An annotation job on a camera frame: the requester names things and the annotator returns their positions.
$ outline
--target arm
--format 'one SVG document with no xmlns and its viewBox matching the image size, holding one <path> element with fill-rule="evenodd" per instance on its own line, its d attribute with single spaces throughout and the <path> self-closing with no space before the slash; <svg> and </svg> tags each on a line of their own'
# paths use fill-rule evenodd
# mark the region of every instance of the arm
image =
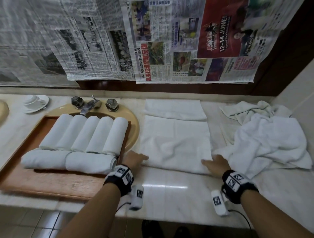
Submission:
<svg viewBox="0 0 314 238">
<path fill-rule="evenodd" d="M 129 151 L 123 164 L 132 173 L 147 156 Z M 85 204 L 79 213 L 58 234 L 58 238 L 104 238 L 111 229 L 113 219 L 120 201 L 120 190 L 112 183 L 105 184 L 99 192 Z"/>
<path fill-rule="evenodd" d="M 213 156 L 213 161 L 203 160 L 202 164 L 214 176 L 220 178 L 224 172 L 231 169 L 228 161 L 221 155 Z M 241 205 L 260 238 L 314 237 L 311 232 L 256 191 L 244 191 Z"/>
</svg>

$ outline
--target faucet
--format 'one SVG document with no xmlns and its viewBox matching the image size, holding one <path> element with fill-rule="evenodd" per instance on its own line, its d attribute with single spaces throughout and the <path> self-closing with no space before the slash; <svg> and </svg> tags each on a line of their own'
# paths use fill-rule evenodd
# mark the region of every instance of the faucet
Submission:
<svg viewBox="0 0 314 238">
<path fill-rule="evenodd" d="M 87 114 L 90 110 L 92 110 L 93 108 L 100 108 L 100 107 L 101 107 L 101 101 L 100 101 L 99 99 L 96 99 L 96 98 L 94 97 L 94 95 L 92 95 L 92 98 L 93 98 L 93 100 L 89 101 L 88 103 L 86 103 L 86 104 L 83 106 L 83 108 L 82 108 L 82 110 L 81 110 L 81 112 L 80 112 L 81 115 L 86 116 L 86 114 Z"/>
</svg>

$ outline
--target forearm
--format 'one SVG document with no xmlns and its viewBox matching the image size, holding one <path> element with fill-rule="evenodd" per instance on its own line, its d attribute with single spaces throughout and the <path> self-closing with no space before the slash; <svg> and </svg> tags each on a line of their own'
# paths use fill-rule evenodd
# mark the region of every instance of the forearm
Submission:
<svg viewBox="0 0 314 238">
<path fill-rule="evenodd" d="M 120 197 L 116 185 L 105 184 L 60 232 L 58 238 L 107 237 Z"/>
<path fill-rule="evenodd" d="M 256 191 L 244 191 L 241 204 L 260 238 L 314 237 Z"/>
</svg>

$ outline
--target wooden tray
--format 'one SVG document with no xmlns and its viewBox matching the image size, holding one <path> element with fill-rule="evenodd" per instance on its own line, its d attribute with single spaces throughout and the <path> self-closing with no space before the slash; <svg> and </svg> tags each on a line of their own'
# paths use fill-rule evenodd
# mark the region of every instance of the wooden tray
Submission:
<svg viewBox="0 0 314 238">
<path fill-rule="evenodd" d="M 24 169 L 21 165 L 21 157 L 26 152 L 38 148 L 57 119 L 58 116 L 44 116 L 14 152 L 0 171 L 1 190 L 79 200 L 89 200 L 100 190 L 104 183 L 105 175 L 88 175 L 67 170 L 31 170 Z M 131 124 L 129 122 L 117 161 L 118 165 L 123 160 L 130 127 Z"/>
</svg>

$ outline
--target white wall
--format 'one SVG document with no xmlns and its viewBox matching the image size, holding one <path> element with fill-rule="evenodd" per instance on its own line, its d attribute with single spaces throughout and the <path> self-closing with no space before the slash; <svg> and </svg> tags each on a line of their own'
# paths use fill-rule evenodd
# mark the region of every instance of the white wall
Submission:
<svg viewBox="0 0 314 238">
<path fill-rule="evenodd" d="M 314 160 L 314 59 L 272 104 L 282 104 L 292 110 L 307 137 L 308 151 Z"/>
</svg>

